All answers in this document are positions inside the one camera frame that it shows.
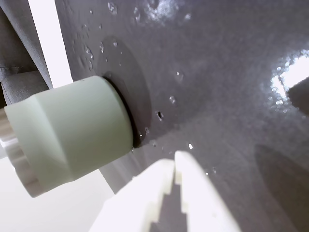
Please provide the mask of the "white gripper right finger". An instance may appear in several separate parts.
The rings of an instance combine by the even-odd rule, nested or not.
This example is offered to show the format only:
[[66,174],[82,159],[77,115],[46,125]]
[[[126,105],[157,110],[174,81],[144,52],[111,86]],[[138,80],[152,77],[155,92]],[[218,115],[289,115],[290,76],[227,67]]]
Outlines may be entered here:
[[181,212],[188,232],[238,232],[239,225],[197,160],[175,152],[175,184],[181,189]]

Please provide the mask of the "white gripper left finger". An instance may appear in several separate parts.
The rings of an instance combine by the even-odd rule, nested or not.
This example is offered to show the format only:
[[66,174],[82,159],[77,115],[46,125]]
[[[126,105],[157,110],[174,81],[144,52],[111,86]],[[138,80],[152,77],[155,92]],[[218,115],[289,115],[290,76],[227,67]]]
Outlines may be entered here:
[[148,232],[159,221],[165,195],[172,190],[175,162],[161,159],[108,199],[91,232]]

